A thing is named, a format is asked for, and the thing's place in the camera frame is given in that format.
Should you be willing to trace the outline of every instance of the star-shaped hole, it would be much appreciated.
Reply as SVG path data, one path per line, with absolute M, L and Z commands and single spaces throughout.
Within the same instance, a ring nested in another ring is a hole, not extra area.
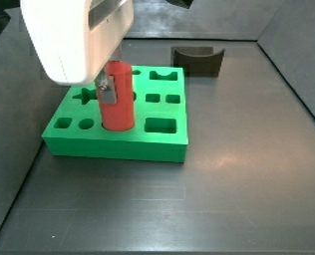
M 90 100 L 97 100 L 97 90 L 89 90 L 86 88 L 82 88 L 81 93 L 76 96 L 73 96 L 74 100 L 81 100 L 82 105 L 86 105 Z

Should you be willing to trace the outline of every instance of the square hole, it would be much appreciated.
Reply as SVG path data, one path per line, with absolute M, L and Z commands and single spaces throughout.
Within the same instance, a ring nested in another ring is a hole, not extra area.
M 66 129 L 69 128 L 73 122 L 73 118 L 58 118 L 54 127 L 57 129 Z
M 159 103 L 161 99 L 160 94 L 147 94 L 147 102 Z
M 180 104 L 180 95 L 167 95 L 165 101 L 169 104 Z

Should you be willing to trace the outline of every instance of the red cylinder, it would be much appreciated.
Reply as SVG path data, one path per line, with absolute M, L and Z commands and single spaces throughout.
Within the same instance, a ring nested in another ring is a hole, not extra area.
M 126 131 L 134 127 L 134 91 L 133 68 L 125 62 L 110 61 L 106 74 L 114 77 L 117 103 L 104 104 L 102 93 L 98 88 L 98 99 L 104 128 L 110 131 Z

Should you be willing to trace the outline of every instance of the gray tabletop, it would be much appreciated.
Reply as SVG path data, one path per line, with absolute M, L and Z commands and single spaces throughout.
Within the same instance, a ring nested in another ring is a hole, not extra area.
M 165 66 L 200 45 L 227 55 L 219 79 L 187 79 L 185 164 L 44 145 L 0 252 L 315 251 L 315 122 L 259 46 L 128 40 L 125 60 Z

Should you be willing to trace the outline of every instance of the green block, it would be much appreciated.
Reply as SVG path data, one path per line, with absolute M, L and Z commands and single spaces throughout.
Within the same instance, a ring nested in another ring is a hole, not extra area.
M 108 131 L 96 85 L 72 88 L 44 133 L 54 155 L 184 162 L 188 146 L 181 68 L 133 66 L 136 126 Z

